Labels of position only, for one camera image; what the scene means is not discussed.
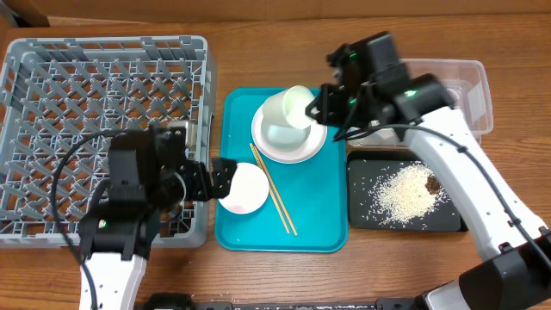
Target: white dish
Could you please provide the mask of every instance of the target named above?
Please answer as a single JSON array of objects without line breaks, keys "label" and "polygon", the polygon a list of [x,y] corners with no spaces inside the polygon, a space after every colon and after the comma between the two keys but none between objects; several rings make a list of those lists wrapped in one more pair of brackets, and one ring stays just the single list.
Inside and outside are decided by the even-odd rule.
[{"label": "white dish", "polygon": [[232,179],[230,194],[219,199],[226,210],[235,214],[257,211],[268,198],[268,178],[254,164],[238,163]]},{"label": "white dish", "polygon": [[312,158],[325,143],[327,127],[319,125],[316,121],[310,126],[310,134],[304,143],[298,148],[285,152],[271,146],[262,135],[262,109],[259,108],[252,119],[252,139],[258,150],[267,158],[282,164],[297,164]]}]

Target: spilled rice grains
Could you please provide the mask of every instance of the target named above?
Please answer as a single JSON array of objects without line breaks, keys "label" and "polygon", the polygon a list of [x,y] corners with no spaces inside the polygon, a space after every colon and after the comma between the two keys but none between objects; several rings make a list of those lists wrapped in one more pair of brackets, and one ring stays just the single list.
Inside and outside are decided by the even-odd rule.
[{"label": "spilled rice grains", "polygon": [[377,178],[368,194],[375,202],[370,208],[377,210],[377,214],[387,214],[381,224],[408,223],[412,218],[434,212],[440,203],[449,201],[442,188],[432,192],[427,190],[425,185],[429,177],[434,177],[429,167],[416,162],[388,176],[385,181]]}]

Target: white bowl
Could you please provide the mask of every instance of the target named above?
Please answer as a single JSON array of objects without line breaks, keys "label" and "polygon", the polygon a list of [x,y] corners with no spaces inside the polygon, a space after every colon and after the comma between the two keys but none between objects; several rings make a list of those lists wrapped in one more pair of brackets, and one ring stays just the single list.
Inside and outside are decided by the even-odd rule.
[{"label": "white bowl", "polygon": [[249,214],[266,202],[268,193],[269,183],[264,171],[254,164],[238,163],[230,194],[219,199],[219,202],[231,213]]}]

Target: white cup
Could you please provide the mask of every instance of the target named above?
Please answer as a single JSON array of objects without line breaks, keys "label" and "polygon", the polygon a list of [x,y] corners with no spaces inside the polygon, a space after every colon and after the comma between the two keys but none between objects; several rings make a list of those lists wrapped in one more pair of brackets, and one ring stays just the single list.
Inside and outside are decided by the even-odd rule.
[{"label": "white cup", "polygon": [[263,121],[270,125],[306,129],[313,120],[306,116],[306,106],[314,100],[304,86],[293,86],[266,99],[262,105]]}]

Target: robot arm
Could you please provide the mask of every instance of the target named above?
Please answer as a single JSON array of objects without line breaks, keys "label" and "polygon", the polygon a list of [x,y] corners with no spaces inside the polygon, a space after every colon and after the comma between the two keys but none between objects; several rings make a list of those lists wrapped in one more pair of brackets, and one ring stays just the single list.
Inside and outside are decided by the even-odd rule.
[{"label": "robot arm", "polygon": [[[536,239],[542,235],[540,229],[547,228],[545,223],[507,185],[480,149],[459,109],[440,108],[423,115],[422,120],[418,126],[447,134],[465,146],[484,166],[530,237]],[[459,153],[454,146],[438,137],[422,131],[407,130],[404,142],[433,170],[446,189],[471,231],[482,260],[499,255],[505,244],[518,247],[526,243],[526,239],[515,226],[509,224],[509,215],[504,212],[488,181],[465,154]]]},{"label": "robot arm", "polygon": [[[323,84],[306,114],[338,127],[334,140],[394,128],[434,171],[484,261],[420,295],[415,309],[525,309],[551,297],[547,226],[499,175],[442,84],[430,74],[411,79],[388,33],[344,44],[327,60],[337,84]],[[351,127],[361,130],[344,133]]]},{"label": "robot arm", "polygon": [[[82,286],[80,309],[132,309],[163,211],[181,212],[187,201],[229,194],[237,164],[216,158],[209,174],[187,159],[190,124],[150,127],[111,139],[110,179],[102,181],[79,223]],[[104,191],[108,199],[101,201]],[[89,271],[93,283],[86,276]],[[96,298],[92,302],[92,287]]]}]

